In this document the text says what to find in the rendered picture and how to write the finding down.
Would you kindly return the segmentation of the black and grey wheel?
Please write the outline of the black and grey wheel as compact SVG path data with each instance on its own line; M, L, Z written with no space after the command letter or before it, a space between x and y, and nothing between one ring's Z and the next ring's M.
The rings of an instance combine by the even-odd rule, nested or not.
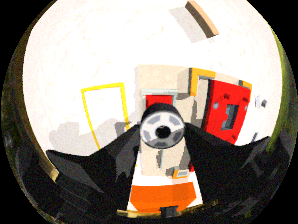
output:
M161 125L165 125L164 128ZM180 111L169 103L149 105L142 112L140 137L149 148L166 149L184 140L186 124Z

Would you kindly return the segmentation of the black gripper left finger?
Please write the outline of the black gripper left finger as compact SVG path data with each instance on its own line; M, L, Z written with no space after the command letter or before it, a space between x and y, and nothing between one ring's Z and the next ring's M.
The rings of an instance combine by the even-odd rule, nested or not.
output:
M47 149L45 153L57 172L92 186L110 204L126 212L140 141L140 124L136 124L93 155L68 155L55 149Z

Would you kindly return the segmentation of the yellow rectangular outline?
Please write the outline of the yellow rectangular outline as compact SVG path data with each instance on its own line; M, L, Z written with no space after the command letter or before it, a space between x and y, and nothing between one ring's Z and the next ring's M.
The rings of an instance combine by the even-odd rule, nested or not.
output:
M98 149L101 149L101 148L100 148L100 145L98 145L96 135L94 135L92 124L90 124L90 119L89 119L89 115L88 115L88 108L86 108L86 101L85 101L84 92L92 91L92 89L113 88L113 87L121 87L122 109L124 109L126 131L128 131L128 129L130 129L130 128L129 128L129 119L128 119L128 109L126 109L126 100L125 100L125 92L124 92L125 84L124 83L112 83L112 84L105 84L105 85L96 85L96 87L86 87L84 89L81 89L82 103L84 103L86 119L88 119L88 124L89 124L89 127L90 127L90 131L92 131L92 133L93 133L94 143L96 143Z

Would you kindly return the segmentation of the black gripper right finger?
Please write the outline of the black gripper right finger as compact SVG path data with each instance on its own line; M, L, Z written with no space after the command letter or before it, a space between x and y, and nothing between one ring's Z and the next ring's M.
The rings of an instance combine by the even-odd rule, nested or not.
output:
M243 167L265 151L270 143L271 136L266 136L253 143L234 145L197 125L185 124L186 149L192 160L204 204L217 200L218 194L227 188Z

